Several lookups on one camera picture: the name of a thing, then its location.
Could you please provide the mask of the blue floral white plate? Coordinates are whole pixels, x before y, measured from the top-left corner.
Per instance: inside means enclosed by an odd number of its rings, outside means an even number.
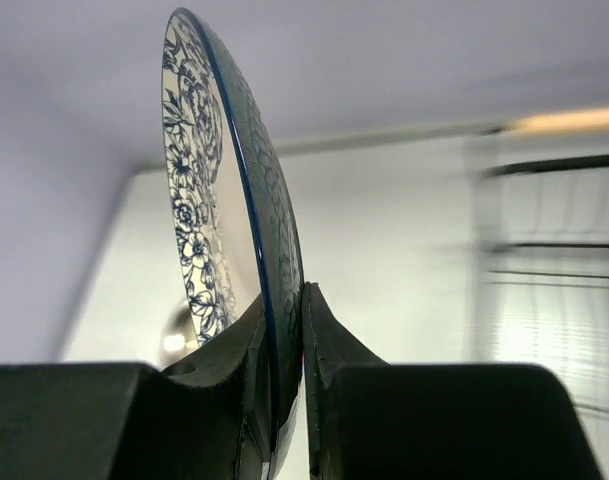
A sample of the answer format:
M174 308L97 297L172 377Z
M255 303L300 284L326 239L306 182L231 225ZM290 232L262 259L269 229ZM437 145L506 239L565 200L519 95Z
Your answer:
M269 446L279 469L300 389L303 265L287 183L251 89L222 40L185 8L168 21L164 151L188 311L198 346L258 301L268 347Z

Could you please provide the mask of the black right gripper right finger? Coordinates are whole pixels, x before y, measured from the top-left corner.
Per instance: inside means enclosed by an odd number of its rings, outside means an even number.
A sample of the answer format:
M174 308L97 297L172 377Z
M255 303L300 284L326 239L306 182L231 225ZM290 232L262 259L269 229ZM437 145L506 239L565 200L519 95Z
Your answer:
M569 394L523 363L392 365L302 299L314 479L598 479Z

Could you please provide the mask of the brown rimmed cream plate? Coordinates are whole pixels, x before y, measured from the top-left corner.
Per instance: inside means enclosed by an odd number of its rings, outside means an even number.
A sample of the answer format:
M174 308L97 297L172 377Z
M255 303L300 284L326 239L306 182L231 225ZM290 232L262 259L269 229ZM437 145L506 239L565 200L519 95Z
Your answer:
M158 366L164 369L191 353L195 329L187 302L176 305L162 328Z

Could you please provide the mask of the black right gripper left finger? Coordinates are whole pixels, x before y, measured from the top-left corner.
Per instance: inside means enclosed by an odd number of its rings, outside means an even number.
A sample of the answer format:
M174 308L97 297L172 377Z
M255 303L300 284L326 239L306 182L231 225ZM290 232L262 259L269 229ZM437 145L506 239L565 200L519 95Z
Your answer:
M261 474L270 430L264 306L184 359L0 365L0 479L238 479Z

